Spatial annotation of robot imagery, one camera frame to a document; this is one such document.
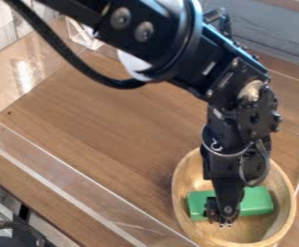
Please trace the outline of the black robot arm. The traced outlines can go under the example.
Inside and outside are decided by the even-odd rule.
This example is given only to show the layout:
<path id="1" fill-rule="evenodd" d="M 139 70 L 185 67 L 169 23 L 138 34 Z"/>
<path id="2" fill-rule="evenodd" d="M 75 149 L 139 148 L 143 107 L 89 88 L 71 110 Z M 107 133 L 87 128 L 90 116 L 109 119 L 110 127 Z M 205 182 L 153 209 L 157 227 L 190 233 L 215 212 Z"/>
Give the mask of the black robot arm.
<path id="1" fill-rule="evenodd" d="M 103 85 L 131 90 L 169 82 L 207 103 L 201 153 L 214 187 L 203 207 L 210 222 L 242 215 L 245 190 L 270 173 L 272 135 L 281 129 L 280 100 L 258 57 L 233 38 L 225 9 L 199 0 L 37 0 L 94 30 L 114 46 L 130 78 L 114 79 L 74 53 L 23 0 L 5 0 L 70 65 Z"/>

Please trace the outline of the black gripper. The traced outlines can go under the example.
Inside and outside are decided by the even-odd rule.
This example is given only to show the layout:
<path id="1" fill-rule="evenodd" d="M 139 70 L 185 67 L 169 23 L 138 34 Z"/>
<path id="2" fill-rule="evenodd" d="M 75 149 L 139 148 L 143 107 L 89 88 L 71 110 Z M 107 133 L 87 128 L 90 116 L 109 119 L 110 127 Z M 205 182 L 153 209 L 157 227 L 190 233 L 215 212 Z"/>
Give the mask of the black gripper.
<path id="1" fill-rule="evenodd" d="M 270 173 L 273 141 L 265 137 L 254 141 L 243 151 L 215 151 L 202 142 L 201 154 L 205 164 L 205 179 L 214 186 L 215 196 L 206 200 L 205 216 L 221 228 L 231 228 L 241 216 L 245 189 L 258 186 Z"/>

